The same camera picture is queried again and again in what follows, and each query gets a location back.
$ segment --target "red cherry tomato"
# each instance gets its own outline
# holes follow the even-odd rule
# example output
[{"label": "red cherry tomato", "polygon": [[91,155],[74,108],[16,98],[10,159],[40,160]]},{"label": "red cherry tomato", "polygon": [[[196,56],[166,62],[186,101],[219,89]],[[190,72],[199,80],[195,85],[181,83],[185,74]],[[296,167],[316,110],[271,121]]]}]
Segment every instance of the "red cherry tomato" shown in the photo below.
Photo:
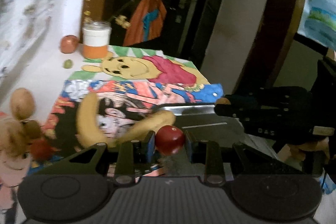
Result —
[{"label": "red cherry tomato", "polygon": [[184,142],[184,133],[175,126],[163,126],[155,135],[155,146],[162,155],[177,153]]},{"label": "red cherry tomato", "polygon": [[39,139],[31,144],[30,153],[34,160],[46,161],[51,159],[54,150],[45,139]]}]

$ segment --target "green lime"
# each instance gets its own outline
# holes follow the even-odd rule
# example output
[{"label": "green lime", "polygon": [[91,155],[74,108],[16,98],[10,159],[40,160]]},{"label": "green lime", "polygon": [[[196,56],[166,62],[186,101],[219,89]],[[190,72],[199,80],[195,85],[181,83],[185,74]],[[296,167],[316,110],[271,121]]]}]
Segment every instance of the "green lime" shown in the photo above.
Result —
[{"label": "green lime", "polygon": [[74,63],[72,62],[71,59],[65,60],[63,63],[63,68],[65,69],[71,69]]}]

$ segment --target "red apple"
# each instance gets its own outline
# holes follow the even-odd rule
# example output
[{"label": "red apple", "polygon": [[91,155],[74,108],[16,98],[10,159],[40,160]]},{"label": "red apple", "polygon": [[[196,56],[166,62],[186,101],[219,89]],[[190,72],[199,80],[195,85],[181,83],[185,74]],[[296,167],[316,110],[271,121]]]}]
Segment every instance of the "red apple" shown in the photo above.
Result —
[{"label": "red apple", "polygon": [[172,155],[177,153],[184,145],[185,135],[175,126],[163,126],[155,135],[156,149],[162,155]]},{"label": "red apple", "polygon": [[30,153],[36,161],[50,160],[54,154],[54,149],[45,139],[35,140],[30,146]]},{"label": "red apple", "polygon": [[67,35],[62,38],[60,50],[62,53],[73,53],[78,46],[79,39],[75,35]]}]

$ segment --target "orange robe figure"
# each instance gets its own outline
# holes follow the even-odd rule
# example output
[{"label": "orange robe figure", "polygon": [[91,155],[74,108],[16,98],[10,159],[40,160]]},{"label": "orange robe figure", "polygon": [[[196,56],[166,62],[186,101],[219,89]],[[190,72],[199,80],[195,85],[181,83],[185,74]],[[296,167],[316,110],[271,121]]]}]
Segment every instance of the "orange robe figure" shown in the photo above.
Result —
[{"label": "orange robe figure", "polygon": [[143,19],[148,13],[156,9],[158,9],[158,16],[150,22],[147,40],[161,35],[163,22],[167,14],[162,0],[141,0],[131,18],[131,26],[127,29],[123,46],[131,46],[144,41]]}]

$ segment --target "brown potato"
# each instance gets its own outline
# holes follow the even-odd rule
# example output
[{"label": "brown potato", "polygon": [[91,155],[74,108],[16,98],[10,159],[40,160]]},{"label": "brown potato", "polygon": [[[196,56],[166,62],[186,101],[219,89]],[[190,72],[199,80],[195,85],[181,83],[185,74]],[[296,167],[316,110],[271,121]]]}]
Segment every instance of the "brown potato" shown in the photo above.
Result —
[{"label": "brown potato", "polygon": [[31,92],[19,88],[12,93],[10,98],[12,115],[19,121],[28,119],[35,112],[35,101]]}]

